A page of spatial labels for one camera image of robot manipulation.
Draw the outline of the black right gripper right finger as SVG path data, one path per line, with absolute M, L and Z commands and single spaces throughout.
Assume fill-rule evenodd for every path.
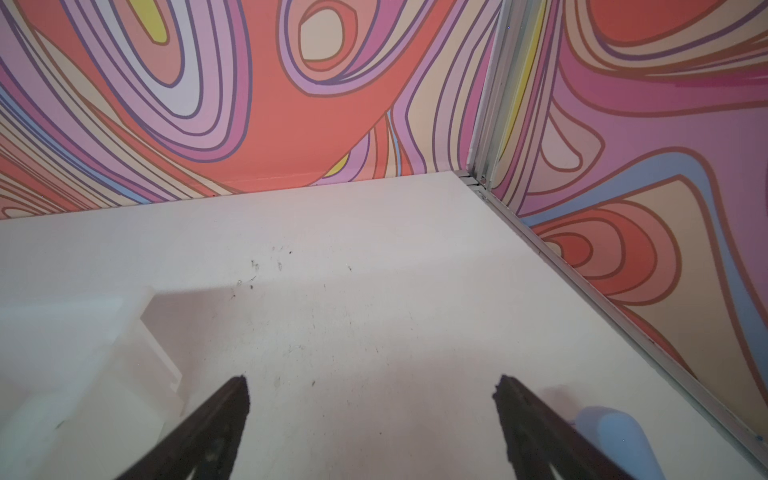
M 517 479 L 632 478 L 518 379 L 501 376 L 493 400 Z

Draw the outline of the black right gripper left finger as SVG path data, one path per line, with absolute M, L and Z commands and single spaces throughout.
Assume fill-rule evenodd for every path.
M 247 380 L 235 376 L 119 477 L 228 479 L 249 410 Z

